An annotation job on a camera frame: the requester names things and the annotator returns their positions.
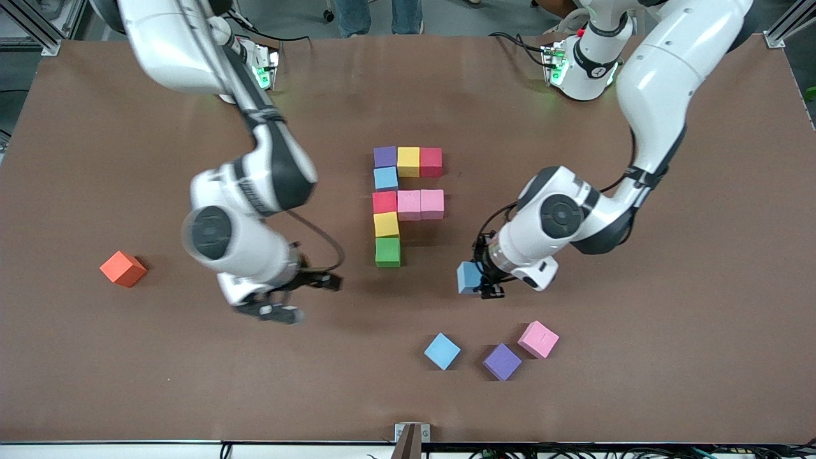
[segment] yellow block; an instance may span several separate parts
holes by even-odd
[[[398,238],[400,224],[396,212],[374,214],[374,234],[377,238]]]
[[[419,177],[419,147],[397,149],[397,176]]]

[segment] green block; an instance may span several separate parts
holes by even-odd
[[[377,238],[377,254],[375,262],[378,268],[399,268],[402,266],[400,258],[399,238]]]

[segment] blue jeans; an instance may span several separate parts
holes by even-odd
[[[340,35],[365,35],[371,28],[368,0],[335,0]],[[419,33],[422,24],[422,0],[391,0],[391,31],[400,35]]]

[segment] cube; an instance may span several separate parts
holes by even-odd
[[[378,147],[374,149],[374,167],[396,167],[397,147]]]
[[[374,170],[374,188],[377,191],[397,191],[397,168],[381,167]]]
[[[396,212],[374,214],[374,236],[376,238],[398,238],[400,225]]]
[[[442,149],[419,149],[419,175],[422,177],[442,176]]]
[[[537,359],[546,359],[552,347],[556,345],[558,335],[544,327],[536,320],[527,326],[527,329],[518,340],[518,344]]]
[[[374,205],[374,213],[389,213],[397,211],[397,192],[378,191],[371,194],[371,203]]]
[[[375,263],[378,268],[399,268],[401,264],[400,239],[377,238]]]
[[[456,283],[462,295],[480,295],[481,273],[472,261],[463,261],[456,269]]]
[[[397,149],[397,175],[406,178],[419,177],[419,147]]]
[[[442,333],[433,338],[431,345],[425,350],[425,356],[431,359],[442,370],[448,369],[450,363],[459,355],[461,349]]]
[[[421,220],[419,205],[422,193],[418,189],[397,191],[397,217],[400,221]]]
[[[420,217],[422,220],[441,220],[445,217],[445,191],[423,189],[420,193]]]
[[[100,266],[100,270],[110,282],[123,287],[133,287],[148,272],[133,256],[121,251],[114,253]]]
[[[502,343],[493,349],[483,364],[497,379],[506,381],[521,365],[521,359]]]

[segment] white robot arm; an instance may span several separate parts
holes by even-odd
[[[560,75],[561,90],[582,95],[576,99],[597,97],[607,84],[606,72],[617,65],[625,43],[620,37],[631,34],[627,9],[650,5],[660,19],[624,66],[617,85],[632,129],[633,161],[611,198],[563,166],[546,167],[533,177],[519,195],[512,220],[497,234],[481,234],[474,244],[483,298],[503,296],[499,284],[509,276],[542,291],[558,269],[553,255],[569,243],[582,253],[602,254],[625,242],[636,213],[680,147],[692,96],[734,44],[752,5],[752,0],[582,1],[594,25],[580,40],[568,40],[573,43],[568,48],[586,56],[595,52],[593,63],[568,54],[568,74]],[[614,32],[608,28],[616,18]],[[593,72],[599,66],[604,73]]]
[[[255,138],[251,152],[193,178],[184,248],[218,272],[224,296],[238,312],[298,323],[302,314],[286,303],[289,292],[301,286],[337,291],[342,279],[333,268],[309,267],[297,244],[263,221],[305,204],[317,183],[311,160],[257,80],[263,49],[238,41],[207,0],[119,0],[116,6],[150,78],[176,91],[234,101]],[[110,3],[95,7],[110,10]],[[283,292],[283,299],[275,301],[274,292]]]

